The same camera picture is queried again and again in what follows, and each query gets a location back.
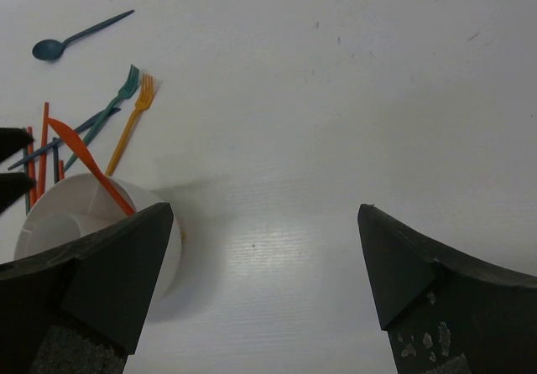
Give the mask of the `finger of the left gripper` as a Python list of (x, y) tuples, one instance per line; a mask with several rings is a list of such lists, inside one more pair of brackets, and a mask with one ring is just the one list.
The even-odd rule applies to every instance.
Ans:
[(0, 128), (0, 159), (6, 160), (15, 153), (27, 148), (34, 142), (32, 134), (25, 129), (14, 127)]
[(0, 174), (0, 214), (34, 187), (34, 181), (24, 172)]

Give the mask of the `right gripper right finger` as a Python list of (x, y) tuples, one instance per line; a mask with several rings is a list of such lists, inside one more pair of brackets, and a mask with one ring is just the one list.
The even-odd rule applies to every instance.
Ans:
[(429, 238), (374, 205), (357, 215), (399, 373), (534, 373), (536, 278)]

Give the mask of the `orange plastic knife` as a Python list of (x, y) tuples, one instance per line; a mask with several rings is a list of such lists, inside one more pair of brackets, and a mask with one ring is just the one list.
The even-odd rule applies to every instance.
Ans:
[(78, 159), (89, 169), (92, 175), (99, 181), (101, 186), (114, 199), (116, 204), (127, 215), (135, 213), (134, 208), (121, 196), (112, 184), (111, 180), (100, 170), (91, 155), (88, 147), (83, 143), (79, 135), (63, 122), (49, 117), (48, 125), (59, 135), (60, 139), (70, 148)]

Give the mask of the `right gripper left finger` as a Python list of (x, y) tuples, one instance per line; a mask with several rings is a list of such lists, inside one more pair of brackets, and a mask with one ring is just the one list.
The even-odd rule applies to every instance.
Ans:
[(121, 373), (136, 351), (173, 225), (161, 202), (1, 266), (3, 373)]

